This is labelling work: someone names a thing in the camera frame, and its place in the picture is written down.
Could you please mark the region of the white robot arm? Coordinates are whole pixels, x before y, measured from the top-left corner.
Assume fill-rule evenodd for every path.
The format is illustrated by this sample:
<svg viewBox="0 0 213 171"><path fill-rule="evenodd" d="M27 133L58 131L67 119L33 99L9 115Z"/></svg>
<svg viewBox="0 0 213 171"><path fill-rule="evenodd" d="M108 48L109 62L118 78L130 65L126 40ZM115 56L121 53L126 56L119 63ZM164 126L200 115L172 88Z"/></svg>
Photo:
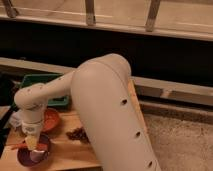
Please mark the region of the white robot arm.
<svg viewBox="0 0 213 171"><path fill-rule="evenodd" d="M37 142L47 102L69 95L103 171L162 171L131 101L130 78L128 61L108 54L48 83L22 88L14 97L22 130Z"/></svg>

